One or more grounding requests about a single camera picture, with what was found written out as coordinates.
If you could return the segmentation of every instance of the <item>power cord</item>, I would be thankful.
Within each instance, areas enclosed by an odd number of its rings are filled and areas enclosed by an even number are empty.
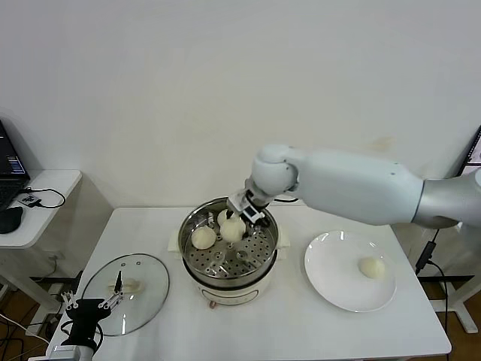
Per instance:
[[[418,275],[421,270],[425,267],[426,263],[431,259],[433,256],[433,251],[436,247],[436,237],[439,234],[439,229],[434,233],[434,237],[431,241],[426,243],[424,250],[421,252],[421,256],[418,258],[418,262],[416,262],[416,275]]]
[[[424,269],[426,265],[433,265],[434,267],[437,268],[437,270],[441,273],[443,283],[444,283],[444,294],[445,294],[445,310],[444,310],[444,332],[446,335],[448,335],[448,287],[446,283],[446,276],[444,275],[443,270],[441,269],[440,266],[438,266],[436,263],[431,261],[431,258],[433,256],[433,251],[436,247],[436,237],[439,234],[439,229],[436,230],[436,233],[434,233],[434,237],[431,241],[429,241],[425,247],[424,250],[421,252],[421,256],[419,256],[418,261],[416,262],[416,275],[418,275],[421,270]],[[446,360],[449,361],[449,354],[446,354]]]
[[[441,276],[443,276],[443,283],[444,283],[444,304],[445,304],[445,309],[444,309],[444,332],[446,333],[446,336],[448,336],[448,286],[446,283],[446,276],[444,275],[443,270],[441,269],[440,266],[438,266],[436,263],[434,263],[431,260],[427,261],[427,264],[433,265],[434,267],[437,268],[437,270],[441,273]],[[446,354],[446,360],[449,361],[449,354]]]
[[[278,199],[278,198],[275,198],[274,201],[276,202],[281,202],[281,203],[294,203],[294,202],[297,202],[299,200],[299,198],[293,198],[293,199]]]
[[[56,272],[56,270],[57,270],[57,258],[54,258],[53,261],[55,262],[55,265],[53,266],[53,271],[47,273],[40,280],[35,281],[35,283],[38,284],[38,283],[42,282],[45,278],[50,277],[51,275],[53,275]]]
[[[24,193],[30,194],[30,193],[38,193],[38,192],[54,192],[62,197],[62,203],[60,203],[59,205],[42,205],[41,204],[42,200],[33,195],[20,199],[19,202],[30,208],[40,207],[40,208],[49,208],[49,209],[59,208],[65,204],[65,197],[63,196],[63,194],[61,194],[59,191],[54,190],[52,188],[45,188],[43,190],[33,190],[32,188],[28,187],[28,188],[25,188],[24,190],[20,190],[19,194],[24,194]]]

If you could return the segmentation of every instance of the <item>monitor screen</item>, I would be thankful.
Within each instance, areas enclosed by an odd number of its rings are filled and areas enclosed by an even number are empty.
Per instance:
[[[26,174],[23,164],[8,139],[5,128],[0,123],[0,175]]]

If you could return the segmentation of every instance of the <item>black cable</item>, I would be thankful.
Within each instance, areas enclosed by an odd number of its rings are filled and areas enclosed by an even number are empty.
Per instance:
[[[37,304],[35,303],[28,311],[27,313],[22,317],[22,319],[19,321],[19,323],[21,324],[23,320],[25,320],[25,318],[30,314],[30,312],[32,312],[32,310],[37,306]],[[5,345],[5,349],[3,350],[3,355],[2,355],[2,361],[5,359],[5,353],[7,352],[7,349],[8,349],[8,345],[10,343],[10,340],[12,339],[12,335],[15,333],[15,331],[18,329],[18,326],[16,325],[14,327],[14,330],[10,333],[10,335],[8,334],[7,338],[5,339],[5,341],[7,342],[7,344]]]
[[[445,294],[445,302],[444,303],[445,303],[445,307],[446,307],[445,310],[444,310],[444,332],[446,333],[446,336],[448,336],[448,286],[447,286],[447,283],[446,283],[446,276],[444,275],[444,272],[441,269],[441,267],[438,266],[433,261],[428,260],[427,264],[433,265],[434,267],[436,267],[439,270],[439,272],[441,273],[441,276],[443,276],[444,294]],[[447,359],[447,361],[449,361],[449,354],[448,353],[446,354],[446,359]]]
[[[10,337],[8,338],[8,341],[20,341],[20,344],[21,344],[21,349],[20,349],[20,354],[23,355],[23,353],[25,352],[25,344],[23,343],[23,339],[22,338],[13,338],[13,337]],[[2,361],[5,360],[5,355],[7,354],[7,347],[5,347],[3,349],[3,353],[2,353]]]
[[[53,275],[53,274],[56,272],[56,270],[57,270],[57,258],[54,258],[53,261],[55,262],[55,264],[54,264],[54,266],[53,266],[53,271],[51,271],[50,273],[48,273],[48,274],[46,274],[45,276],[43,276],[40,280],[36,280],[36,281],[34,281],[34,282],[36,282],[36,283],[42,282],[45,278]]]
[[[429,259],[433,255],[433,251],[436,247],[436,237],[439,234],[439,229],[434,233],[434,237],[432,240],[430,240],[428,243],[426,243],[424,250],[421,252],[421,256],[419,256],[417,262],[416,262],[416,275],[418,275],[421,270],[424,269],[426,266],[426,263],[429,261]]]
[[[63,333],[65,333],[66,335],[69,335],[70,336],[70,332],[65,329],[66,326],[68,325],[71,325],[74,321],[70,320],[70,321],[67,321],[67,322],[64,322],[61,326],[60,326],[60,331],[62,331]]]
[[[7,335],[5,335],[5,338],[2,339],[2,343],[0,344],[0,347],[2,347],[5,344],[5,341],[8,339],[8,336],[10,335],[10,322],[7,321],[6,325],[7,325]]]
[[[59,191],[57,190],[54,190],[52,188],[44,188],[42,190],[33,190],[32,188],[28,187],[28,188],[25,188],[24,190],[20,190],[19,193],[36,193],[36,192],[54,192],[54,193],[57,193],[59,196],[62,197],[62,203],[60,203],[59,205],[42,205],[41,204],[41,199],[37,200],[35,203],[31,203],[29,205],[30,208],[33,208],[33,207],[40,207],[40,208],[49,208],[49,209],[54,209],[54,208],[59,208],[59,207],[62,207],[64,204],[65,204],[65,197],[63,196],[63,194],[61,194]]]
[[[95,351],[93,351],[94,355],[98,351],[98,349],[101,347],[102,342],[104,341],[104,330],[100,327],[98,323],[97,323],[97,329],[98,329],[98,333],[100,333],[100,340],[98,340],[97,348],[95,349]]]
[[[297,202],[299,200],[299,198],[293,198],[293,199],[278,199],[278,198],[275,198],[274,201],[276,202],[281,202],[281,203],[294,203],[294,202]]]

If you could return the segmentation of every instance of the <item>robotic arm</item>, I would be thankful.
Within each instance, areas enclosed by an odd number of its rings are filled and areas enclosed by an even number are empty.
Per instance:
[[[245,188],[228,206],[251,223],[286,194],[311,208],[375,226],[417,223],[447,228],[481,227],[481,170],[443,180],[422,180],[397,162],[322,150],[307,153],[268,145],[253,161]]]

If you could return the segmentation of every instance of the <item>small electronic device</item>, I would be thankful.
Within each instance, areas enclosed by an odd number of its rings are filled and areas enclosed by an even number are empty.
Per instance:
[[[9,206],[29,180],[29,174],[0,121],[0,211]]]

